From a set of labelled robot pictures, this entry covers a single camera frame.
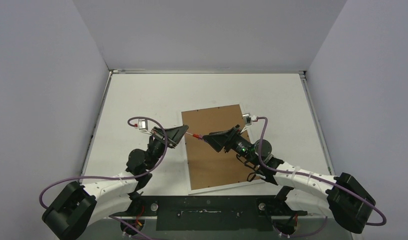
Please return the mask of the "blue red screwdriver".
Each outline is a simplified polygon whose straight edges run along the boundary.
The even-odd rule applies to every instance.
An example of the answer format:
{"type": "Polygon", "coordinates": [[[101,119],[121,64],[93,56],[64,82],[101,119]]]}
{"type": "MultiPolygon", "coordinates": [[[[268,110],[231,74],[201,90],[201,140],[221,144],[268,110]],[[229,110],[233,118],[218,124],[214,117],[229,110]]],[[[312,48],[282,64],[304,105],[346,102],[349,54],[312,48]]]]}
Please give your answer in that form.
{"type": "Polygon", "coordinates": [[[201,134],[190,133],[190,132],[185,132],[185,134],[190,135],[190,136],[192,136],[192,137],[194,137],[194,138],[196,138],[196,139],[199,139],[199,140],[201,140],[201,141],[204,140],[204,139],[203,139],[203,136],[202,136],[201,134]]]}

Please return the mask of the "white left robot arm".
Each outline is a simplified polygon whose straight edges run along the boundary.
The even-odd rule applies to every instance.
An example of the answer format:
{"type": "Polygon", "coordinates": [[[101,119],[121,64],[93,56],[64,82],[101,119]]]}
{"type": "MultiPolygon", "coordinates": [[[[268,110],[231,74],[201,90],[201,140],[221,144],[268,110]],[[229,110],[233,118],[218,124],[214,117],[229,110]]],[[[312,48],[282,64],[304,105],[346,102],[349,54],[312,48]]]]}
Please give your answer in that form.
{"type": "Polygon", "coordinates": [[[188,130],[188,125],[161,129],[154,127],[146,150],[134,149],[128,156],[126,169],[113,177],[97,177],[95,182],[80,184],[74,179],[46,208],[42,221],[60,240],[76,240],[86,228],[110,215],[140,211],[138,191],[143,189],[152,174],[149,172],[175,148],[188,130]]]}

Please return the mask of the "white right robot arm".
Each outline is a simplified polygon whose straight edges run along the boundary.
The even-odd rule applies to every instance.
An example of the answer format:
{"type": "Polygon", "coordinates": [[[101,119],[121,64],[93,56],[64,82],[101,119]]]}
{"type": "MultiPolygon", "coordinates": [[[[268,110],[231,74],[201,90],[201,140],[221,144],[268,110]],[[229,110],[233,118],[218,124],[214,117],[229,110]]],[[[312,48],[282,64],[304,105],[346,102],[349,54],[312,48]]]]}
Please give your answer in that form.
{"type": "Polygon", "coordinates": [[[310,194],[322,203],[315,203],[319,214],[332,216],[349,232],[360,234],[370,215],[376,210],[376,202],[368,191],[350,174],[324,175],[300,169],[276,158],[272,145],[262,136],[255,143],[246,140],[238,127],[211,132],[202,139],[216,152],[235,151],[240,158],[256,167],[265,182],[289,187],[310,194]]]}

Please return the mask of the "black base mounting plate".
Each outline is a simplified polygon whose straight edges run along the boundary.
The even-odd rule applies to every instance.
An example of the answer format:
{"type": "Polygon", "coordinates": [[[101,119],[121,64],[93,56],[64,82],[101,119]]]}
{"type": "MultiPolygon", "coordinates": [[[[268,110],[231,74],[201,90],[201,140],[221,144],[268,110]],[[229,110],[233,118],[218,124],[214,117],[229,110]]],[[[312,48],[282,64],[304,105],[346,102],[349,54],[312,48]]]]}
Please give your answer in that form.
{"type": "Polygon", "coordinates": [[[274,195],[140,196],[122,217],[156,217],[158,231],[271,231],[271,217],[292,226],[292,217],[306,211],[292,210],[274,195]]]}

